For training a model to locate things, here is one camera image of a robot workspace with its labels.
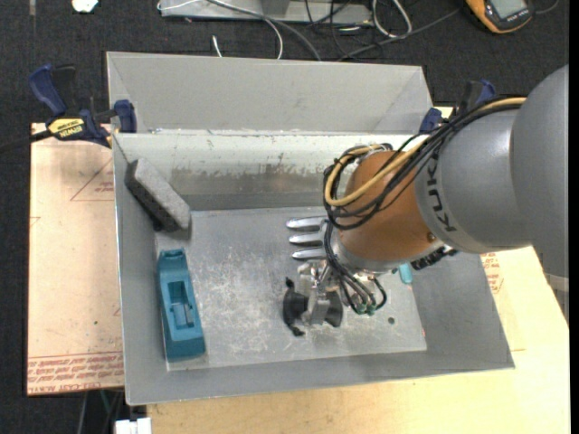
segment electronic equipment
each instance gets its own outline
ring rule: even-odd
[[[470,12],[493,33],[511,33],[535,14],[529,0],[464,0]]]

